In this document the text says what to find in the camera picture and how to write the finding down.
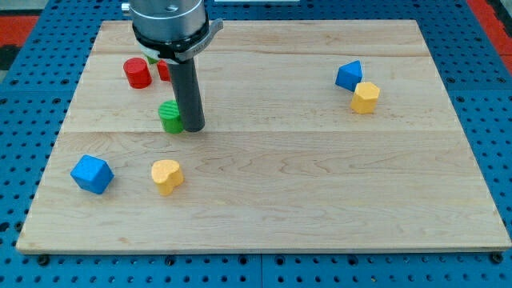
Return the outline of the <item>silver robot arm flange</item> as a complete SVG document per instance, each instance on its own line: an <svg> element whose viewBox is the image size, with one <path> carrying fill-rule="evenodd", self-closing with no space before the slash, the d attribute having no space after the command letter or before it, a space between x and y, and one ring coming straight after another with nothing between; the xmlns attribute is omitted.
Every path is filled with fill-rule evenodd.
<svg viewBox="0 0 512 288"><path fill-rule="evenodd" d="M142 53L174 65L203 52L223 29L220 18L209 20L203 0L128 0L121 9Z"/></svg>

